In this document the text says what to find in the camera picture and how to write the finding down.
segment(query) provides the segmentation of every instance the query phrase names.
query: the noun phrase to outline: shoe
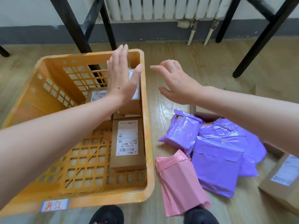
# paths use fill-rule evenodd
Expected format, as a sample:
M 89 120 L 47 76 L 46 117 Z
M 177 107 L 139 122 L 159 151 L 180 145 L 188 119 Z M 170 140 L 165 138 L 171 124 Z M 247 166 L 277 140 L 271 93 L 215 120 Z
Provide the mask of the shoe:
M 184 224 L 219 224 L 219 222 L 211 212 L 198 206 L 185 213 Z
M 89 224 L 123 224 L 123 211 L 116 205 L 100 207 L 92 216 Z

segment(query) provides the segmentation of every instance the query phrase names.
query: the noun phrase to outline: yellow plastic crate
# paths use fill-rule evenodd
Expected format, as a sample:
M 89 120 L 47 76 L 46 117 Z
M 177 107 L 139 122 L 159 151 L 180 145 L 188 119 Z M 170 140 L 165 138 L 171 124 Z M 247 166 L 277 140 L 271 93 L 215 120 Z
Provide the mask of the yellow plastic crate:
M 88 88 L 107 86 L 111 52 L 41 58 L 2 128 L 85 103 Z M 154 166 L 145 83 L 144 53 L 128 52 L 131 68 L 142 63 L 140 80 L 146 166 L 116 173 L 109 168 L 111 129 L 93 131 L 29 184 L 0 215 L 37 213 L 43 201 L 69 199 L 68 209 L 142 202 L 153 192 Z M 101 70 L 90 70 L 98 64 Z

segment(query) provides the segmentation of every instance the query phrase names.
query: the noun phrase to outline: radiator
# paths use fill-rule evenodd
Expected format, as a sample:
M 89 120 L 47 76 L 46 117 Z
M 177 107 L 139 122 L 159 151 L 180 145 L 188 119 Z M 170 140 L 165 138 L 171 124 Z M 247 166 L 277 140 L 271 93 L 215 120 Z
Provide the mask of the radiator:
M 231 0 L 105 0 L 112 23 L 223 18 Z

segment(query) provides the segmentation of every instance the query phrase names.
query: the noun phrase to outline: gray baseboard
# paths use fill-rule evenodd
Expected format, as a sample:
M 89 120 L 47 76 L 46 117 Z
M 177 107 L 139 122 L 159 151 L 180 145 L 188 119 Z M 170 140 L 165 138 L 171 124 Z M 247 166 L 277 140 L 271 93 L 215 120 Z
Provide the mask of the gray baseboard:
M 224 38 L 257 37 L 267 25 L 267 20 L 232 20 Z M 212 34 L 216 37 L 219 26 Z M 212 21 L 200 21 L 194 40 L 204 40 Z M 114 23 L 112 24 L 117 42 L 188 40 L 191 28 L 177 27 L 176 22 Z M 299 36 L 299 19 L 287 19 L 276 36 Z M 0 27 L 0 44 L 73 44 L 64 25 L 60 26 L 15 26 Z M 89 43 L 109 43 L 103 24 L 96 24 Z

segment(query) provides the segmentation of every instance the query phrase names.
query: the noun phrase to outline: light wood flooring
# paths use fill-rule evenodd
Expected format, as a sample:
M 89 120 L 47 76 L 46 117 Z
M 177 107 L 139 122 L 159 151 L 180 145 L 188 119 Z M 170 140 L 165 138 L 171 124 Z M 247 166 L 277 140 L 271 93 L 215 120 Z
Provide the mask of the light wood flooring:
M 234 79 L 232 73 L 248 52 L 255 39 L 224 40 L 220 44 L 210 41 L 208 46 L 193 42 L 133 43 L 129 48 L 144 51 L 148 106 L 154 157 L 170 156 L 176 151 L 170 145 L 157 140 L 164 136 L 173 117 L 174 109 L 189 111 L 189 105 L 178 105 L 163 97 L 158 85 L 163 79 L 150 70 L 167 59 L 178 60 L 184 71 L 202 85 L 249 93 L 255 84 L 281 90 L 285 100 L 299 101 L 299 38 L 273 38 L 244 74 Z M 0 56 L 0 124 L 22 91 L 25 81 L 37 62 L 43 56 L 79 53 L 75 45 L 9 45 L 4 46 L 12 56 Z M 110 50 L 107 44 L 92 44 L 94 52 Z M 210 211 L 221 224 L 230 223 L 299 223 L 299 217 L 282 208 L 274 199 L 260 192 L 259 182 L 277 162 L 272 155 L 258 165 L 259 177 L 239 178 L 234 198 L 228 199 L 208 193 L 212 208 Z M 126 224 L 181 224 L 183 217 L 165 217 L 161 185 L 156 176 L 155 190 L 143 203 L 121 205 Z M 98 207 L 78 208 L 47 214 L 28 214 L 0 217 L 0 223 L 88 223 Z

